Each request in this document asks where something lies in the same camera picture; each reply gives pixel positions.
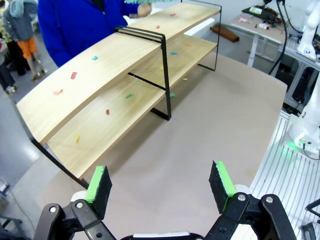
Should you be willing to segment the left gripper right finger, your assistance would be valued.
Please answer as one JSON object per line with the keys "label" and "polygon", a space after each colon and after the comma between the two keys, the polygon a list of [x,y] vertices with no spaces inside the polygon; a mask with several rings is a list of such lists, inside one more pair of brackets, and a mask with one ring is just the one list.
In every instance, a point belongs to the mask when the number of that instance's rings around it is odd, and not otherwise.
{"label": "left gripper right finger", "polygon": [[295,240],[280,198],[265,194],[260,199],[237,191],[222,161],[213,161],[209,176],[219,217],[205,240],[230,240],[238,225],[248,225],[258,240]]}

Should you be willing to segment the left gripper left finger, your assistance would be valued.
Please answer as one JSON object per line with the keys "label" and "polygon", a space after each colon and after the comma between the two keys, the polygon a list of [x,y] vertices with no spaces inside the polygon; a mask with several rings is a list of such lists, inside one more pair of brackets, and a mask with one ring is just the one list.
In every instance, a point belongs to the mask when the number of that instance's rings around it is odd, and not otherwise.
{"label": "left gripper left finger", "polygon": [[49,203],[42,209],[34,239],[71,240],[84,232],[90,240],[114,240],[103,223],[112,182],[106,166],[97,166],[84,197],[61,207]]}

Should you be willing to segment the person's left hand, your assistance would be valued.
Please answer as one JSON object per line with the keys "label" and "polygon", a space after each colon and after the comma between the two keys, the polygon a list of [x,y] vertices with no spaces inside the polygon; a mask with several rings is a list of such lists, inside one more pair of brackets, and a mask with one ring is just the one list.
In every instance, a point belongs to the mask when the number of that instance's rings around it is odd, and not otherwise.
{"label": "person's left hand", "polygon": [[137,8],[137,13],[130,13],[129,18],[130,19],[138,19],[138,18],[144,18],[148,16],[152,11],[152,4],[149,2],[144,2],[140,4]]}

